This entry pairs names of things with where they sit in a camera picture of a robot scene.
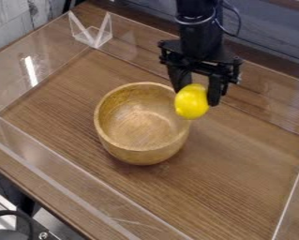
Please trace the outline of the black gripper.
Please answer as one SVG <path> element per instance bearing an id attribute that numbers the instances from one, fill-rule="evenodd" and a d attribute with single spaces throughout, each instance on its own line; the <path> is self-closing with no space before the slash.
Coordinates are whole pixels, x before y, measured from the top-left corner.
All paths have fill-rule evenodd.
<path id="1" fill-rule="evenodd" d="M 167 66 L 173 92 L 177 93 L 191 84 L 192 73 L 207 76 L 208 105 L 216 106 L 220 97 L 227 94 L 229 84 L 237 84 L 240 81 L 243 59 L 224 45 L 220 45 L 204 58 L 185 56 L 181 53 L 179 39 L 160 40 L 157 47 L 159 61 Z"/>

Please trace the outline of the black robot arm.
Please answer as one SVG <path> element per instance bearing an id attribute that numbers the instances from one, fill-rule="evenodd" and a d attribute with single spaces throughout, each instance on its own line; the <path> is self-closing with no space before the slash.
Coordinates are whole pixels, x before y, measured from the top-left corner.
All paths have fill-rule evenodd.
<path id="1" fill-rule="evenodd" d="M 207 102 L 213 107 L 229 84 L 240 82 L 243 59 L 223 43 L 224 34 L 239 35 L 239 10 L 228 0 L 176 0 L 175 22 L 179 38 L 157 42 L 160 63 L 175 92 L 192 83 L 191 73 L 208 77 Z"/>

